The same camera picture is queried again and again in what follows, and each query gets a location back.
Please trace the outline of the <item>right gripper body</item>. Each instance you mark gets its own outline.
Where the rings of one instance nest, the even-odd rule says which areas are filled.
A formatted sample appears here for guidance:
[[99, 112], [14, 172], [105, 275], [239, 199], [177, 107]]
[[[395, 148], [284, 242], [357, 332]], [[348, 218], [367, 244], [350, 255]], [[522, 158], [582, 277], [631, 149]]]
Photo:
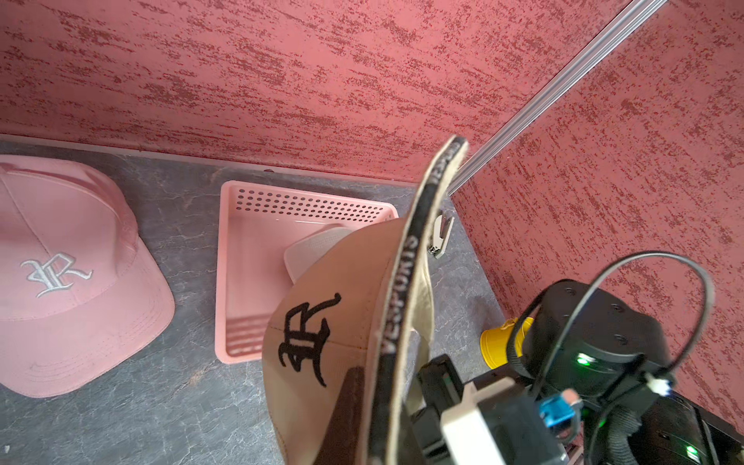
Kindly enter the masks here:
[[459, 404], [463, 383], [448, 355], [436, 356], [416, 374], [424, 407], [411, 416], [413, 431], [427, 464], [453, 464], [441, 430], [443, 412]]

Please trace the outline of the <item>cream white baseball cap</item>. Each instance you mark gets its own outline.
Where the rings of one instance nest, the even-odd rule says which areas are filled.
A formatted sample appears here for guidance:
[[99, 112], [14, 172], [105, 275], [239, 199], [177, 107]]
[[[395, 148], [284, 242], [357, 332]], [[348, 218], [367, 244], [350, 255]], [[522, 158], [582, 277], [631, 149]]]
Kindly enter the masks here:
[[296, 283], [338, 242], [354, 232], [351, 228], [331, 225], [290, 245], [284, 252], [283, 260], [291, 281]]

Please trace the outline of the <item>beige baseball cap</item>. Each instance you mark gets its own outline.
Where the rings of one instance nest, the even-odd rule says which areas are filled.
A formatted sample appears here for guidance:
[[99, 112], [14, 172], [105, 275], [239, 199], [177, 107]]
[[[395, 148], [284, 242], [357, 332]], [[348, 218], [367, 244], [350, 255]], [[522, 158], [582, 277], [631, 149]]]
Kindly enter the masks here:
[[411, 416], [424, 398], [406, 382], [430, 359], [434, 300], [428, 269], [433, 226], [469, 143], [451, 137], [434, 156], [409, 213], [362, 228], [314, 263], [281, 301], [263, 341], [263, 380], [279, 450], [314, 464], [350, 368], [364, 368], [355, 464], [420, 464]]

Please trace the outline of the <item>pink plastic basket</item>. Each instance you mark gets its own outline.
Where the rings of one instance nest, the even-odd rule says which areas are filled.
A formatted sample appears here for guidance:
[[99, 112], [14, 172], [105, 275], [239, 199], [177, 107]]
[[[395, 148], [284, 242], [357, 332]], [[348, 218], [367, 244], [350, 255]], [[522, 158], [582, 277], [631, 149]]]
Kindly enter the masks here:
[[285, 252], [336, 227], [358, 230], [397, 217], [390, 203], [232, 180], [220, 195], [215, 354], [224, 364], [261, 356], [273, 311], [294, 284]]

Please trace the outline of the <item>pink baseball cap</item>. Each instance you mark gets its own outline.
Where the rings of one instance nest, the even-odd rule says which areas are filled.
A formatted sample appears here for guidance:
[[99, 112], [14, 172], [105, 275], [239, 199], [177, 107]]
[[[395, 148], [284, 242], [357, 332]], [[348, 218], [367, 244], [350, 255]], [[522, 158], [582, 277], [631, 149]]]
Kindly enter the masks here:
[[1, 159], [1, 383], [47, 398], [131, 358], [174, 296], [122, 191], [87, 165]]

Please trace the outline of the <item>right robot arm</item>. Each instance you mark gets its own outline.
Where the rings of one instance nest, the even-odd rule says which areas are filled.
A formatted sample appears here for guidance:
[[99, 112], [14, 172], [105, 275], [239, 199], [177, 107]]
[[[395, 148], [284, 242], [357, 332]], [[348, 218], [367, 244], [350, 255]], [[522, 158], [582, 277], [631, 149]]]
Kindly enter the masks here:
[[410, 464], [739, 464], [743, 437], [675, 390], [715, 302], [691, 263], [703, 307], [677, 355], [661, 324], [603, 283], [562, 279], [516, 319], [481, 335], [486, 373], [463, 381], [448, 356], [424, 364], [416, 386]]

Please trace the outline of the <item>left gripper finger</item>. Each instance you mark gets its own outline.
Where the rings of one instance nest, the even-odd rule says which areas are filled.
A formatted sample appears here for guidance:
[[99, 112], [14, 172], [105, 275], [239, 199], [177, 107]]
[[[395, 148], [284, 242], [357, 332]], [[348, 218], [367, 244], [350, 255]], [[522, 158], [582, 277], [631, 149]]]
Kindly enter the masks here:
[[364, 399], [365, 373], [361, 366], [350, 368], [344, 378], [315, 465], [356, 463]]

